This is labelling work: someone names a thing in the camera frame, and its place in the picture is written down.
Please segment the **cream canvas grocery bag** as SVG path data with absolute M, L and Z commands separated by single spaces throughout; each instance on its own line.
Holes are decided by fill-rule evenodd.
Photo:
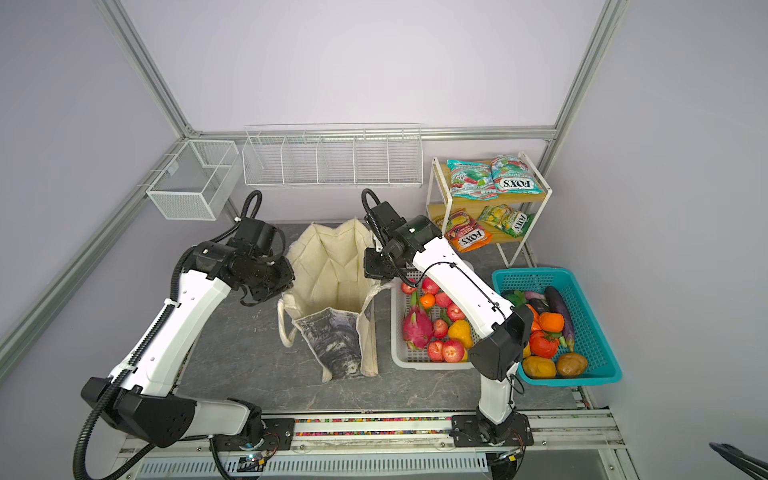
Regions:
M 375 377 L 375 296 L 391 285 L 364 275 L 373 235 L 358 219 L 336 227 L 311 224 L 288 248 L 293 285 L 278 301 L 278 331 L 290 348 L 298 337 L 322 368 L 322 381 Z

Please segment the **yellow pear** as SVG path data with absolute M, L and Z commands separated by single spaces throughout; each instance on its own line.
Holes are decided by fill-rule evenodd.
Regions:
M 465 350 L 469 350 L 474 346 L 471 325 L 465 319 L 452 323 L 448 329 L 448 337 L 451 340 L 458 341 Z

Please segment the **pink dragon fruit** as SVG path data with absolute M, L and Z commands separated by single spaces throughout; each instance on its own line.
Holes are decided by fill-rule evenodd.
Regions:
M 409 311 L 403 319 L 402 335 L 410 350 L 425 349 L 433 337 L 433 323 L 419 302 L 414 291 L 409 299 Z

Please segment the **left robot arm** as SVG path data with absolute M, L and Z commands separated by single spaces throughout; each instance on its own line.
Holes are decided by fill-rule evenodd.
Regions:
M 295 278 L 284 249 L 273 242 L 284 232 L 260 219 L 261 191 L 244 201 L 234 225 L 188 248 L 174 266 L 170 292 L 140 341 L 106 377 L 90 378 L 81 390 L 91 411 L 78 435 L 73 475 L 89 478 L 88 446 L 97 421 L 145 441 L 110 478 L 125 475 L 155 448 L 205 438 L 211 450 L 224 443 L 245 451 L 261 447 L 269 431 L 260 407 L 239 400 L 202 400 L 174 394 L 185 358 L 203 327 L 233 291 L 254 307 L 287 291 Z

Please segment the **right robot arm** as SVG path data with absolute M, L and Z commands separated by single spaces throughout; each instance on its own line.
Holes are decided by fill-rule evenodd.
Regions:
M 453 418 L 457 444 L 531 446 L 529 421 L 517 411 L 514 393 L 518 364 L 530 339 L 532 311 L 514 306 L 483 282 L 429 218 L 407 220 L 369 188 L 362 191 L 361 200 L 364 220 L 376 238 L 365 251 L 365 276 L 398 278 L 415 286 L 405 273 L 407 266 L 414 268 L 421 280 L 433 280 L 455 301 L 479 336 L 468 359 L 481 375 L 480 400 L 475 414 Z

